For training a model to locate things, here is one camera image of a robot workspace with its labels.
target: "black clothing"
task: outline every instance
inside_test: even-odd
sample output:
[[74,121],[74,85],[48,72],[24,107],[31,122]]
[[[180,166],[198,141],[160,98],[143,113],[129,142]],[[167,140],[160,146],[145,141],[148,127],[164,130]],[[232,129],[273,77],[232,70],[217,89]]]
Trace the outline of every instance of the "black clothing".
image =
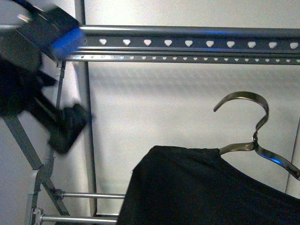
[[300,200],[254,180],[219,149],[155,146],[135,167],[118,225],[300,225]]

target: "metal frame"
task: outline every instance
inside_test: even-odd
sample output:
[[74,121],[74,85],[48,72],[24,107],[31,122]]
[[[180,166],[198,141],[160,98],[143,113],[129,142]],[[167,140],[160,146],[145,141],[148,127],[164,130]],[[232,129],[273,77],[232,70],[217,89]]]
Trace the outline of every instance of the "metal frame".
[[[15,26],[0,25],[1,35]],[[151,27],[151,26],[82,26],[86,35],[83,47],[66,61],[178,62],[217,64],[300,65],[300,29]],[[59,65],[60,103],[65,62]],[[26,209],[26,225],[44,221],[115,224],[117,218],[70,217],[62,202],[64,197],[115,198],[124,195],[66,193],[51,182],[53,150],[46,152],[42,163],[17,118],[4,119],[21,150],[32,166]],[[43,185],[61,217],[43,214],[37,208],[38,192]]]

